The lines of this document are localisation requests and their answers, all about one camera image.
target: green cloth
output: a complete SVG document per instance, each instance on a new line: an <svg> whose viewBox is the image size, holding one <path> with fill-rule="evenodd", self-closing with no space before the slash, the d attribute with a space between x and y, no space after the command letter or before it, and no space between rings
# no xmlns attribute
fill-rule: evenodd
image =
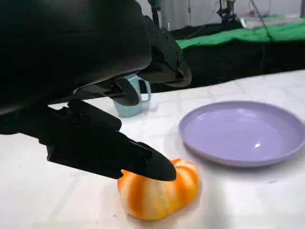
<svg viewBox="0 0 305 229"><path fill-rule="evenodd" d="M268 26L269 33L275 42L301 41L305 40L305 22L292 24ZM270 41L264 27L257 29L237 29L224 31L214 35L191 38L189 40L178 40L182 49L189 46L217 45L232 40L246 42L268 42Z"/></svg>

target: cable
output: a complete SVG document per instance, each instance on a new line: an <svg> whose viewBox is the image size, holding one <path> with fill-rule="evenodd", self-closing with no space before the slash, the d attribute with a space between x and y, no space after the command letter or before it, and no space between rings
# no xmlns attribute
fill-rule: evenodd
<svg viewBox="0 0 305 229"><path fill-rule="evenodd" d="M249 10L249 13L251 12L250 6L251 6L251 1L249 0L249 1L248 1L248 10ZM268 12L267 12L267 14L265 14L263 17L267 17L267 16L270 14L270 12L271 12L271 6L272 6L272 0L269 0Z"/></svg>
<svg viewBox="0 0 305 229"><path fill-rule="evenodd" d="M273 42L273 38L272 38L272 36L270 35L270 32L269 32L269 30L268 30L268 28L267 28L267 26L266 26L266 24L265 24L264 18L263 18L263 16L261 15L261 13L260 13L258 7L256 6L254 0L249 0L249 1L250 1L251 4L253 5L253 7L254 7L254 9L255 9L255 11L256 11L256 13L257 13L259 19L261 20L261 22L262 22L262 24L263 24L263 27L265 28L265 30L266 30L266 32L267 32L267 36L268 36L270 42Z"/></svg>
<svg viewBox="0 0 305 229"><path fill-rule="evenodd" d="M204 25L203 25L201 28L199 28L197 31L193 32L192 34L190 34L190 35L184 37L180 42L183 42L183 41L185 41L185 40L190 39L191 37L193 37L194 35L196 35L197 33L199 33L201 30L203 30L203 29L205 28L206 24L210 21L210 19L211 19L212 16L214 15L216 9L217 9L217 5L215 5L215 7L214 7L214 9L213 9L213 12L211 13L211 15L209 16L208 20L206 20L206 22L204 23Z"/></svg>
<svg viewBox="0 0 305 229"><path fill-rule="evenodd" d="M268 38L269 38L269 40L270 40L270 44L271 44L270 48L271 48L272 51L273 51L273 54L274 54L275 59L278 60L278 62L280 63L280 65L283 67L282 70L284 70L285 72L287 72L288 70L287 70L285 64L284 64L284 63L282 62L282 60L279 58L280 55L278 55L277 49L275 49L275 48L272 46L272 43L274 43L274 40L273 40L272 36L270 35L270 32L269 32L269 30L268 30L268 27L267 27L266 24L265 24L264 18L262 17L262 15L261 15L261 13L260 13L258 7L256 6L254 0L250 0L250 2L251 2L251 4L253 5L253 7L254 7L254 9L255 9L255 11L256 11L256 13L257 13L259 19L261 20L264 29L266 30L267 36L268 36ZM263 58L262 58L262 61L261 61L261 69L262 69L262 67L263 67L263 61L264 61L264 58L265 58L265 52L266 52L265 47L263 47Z"/></svg>

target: striped pumpkin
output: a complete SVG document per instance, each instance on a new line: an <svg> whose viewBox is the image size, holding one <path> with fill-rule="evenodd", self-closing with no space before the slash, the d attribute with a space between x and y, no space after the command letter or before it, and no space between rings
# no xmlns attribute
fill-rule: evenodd
<svg viewBox="0 0 305 229"><path fill-rule="evenodd" d="M141 219L162 219L183 208L197 195L200 180L196 166L181 159L172 161L177 171L175 181L152 180L122 171L118 190L124 210Z"/></svg>

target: screw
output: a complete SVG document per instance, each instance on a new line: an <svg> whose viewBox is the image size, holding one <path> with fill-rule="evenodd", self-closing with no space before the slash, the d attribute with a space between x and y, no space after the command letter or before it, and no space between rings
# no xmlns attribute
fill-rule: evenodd
<svg viewBox="0 0 305 229"><path fill-rule="evenodd" d="M179 67L182 67L182 64L183 64L183 59L178 57L178 65L179 65Z"/></svg>

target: mug handle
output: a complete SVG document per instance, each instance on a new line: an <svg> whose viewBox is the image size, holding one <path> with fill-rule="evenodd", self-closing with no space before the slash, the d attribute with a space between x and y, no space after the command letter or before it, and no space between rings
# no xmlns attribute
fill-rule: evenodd
<svg viewBox="0 0 305 229"><path fill-rule="evenodd" d="M148 98L146 100L142 100L142 103L148 103L149 101L151 101L152 99L152 90L151 90L151 85L149 84L149 82L143 80L145 85L146 85L146 88L147 88L147 95L148 95Z"/></svg>

